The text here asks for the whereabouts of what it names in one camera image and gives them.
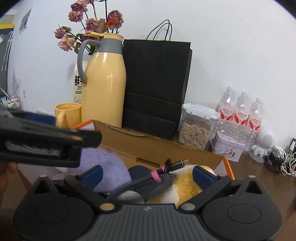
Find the person's left hand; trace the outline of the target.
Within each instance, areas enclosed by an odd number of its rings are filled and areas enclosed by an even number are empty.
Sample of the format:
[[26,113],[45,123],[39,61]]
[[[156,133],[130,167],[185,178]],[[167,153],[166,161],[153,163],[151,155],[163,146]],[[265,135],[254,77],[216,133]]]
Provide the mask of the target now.
[[3,171],[1,171],[1,189],[8,184],[8,174],[15,174],[17,172],[18,166],[15,162],[9,162],[4,166]]

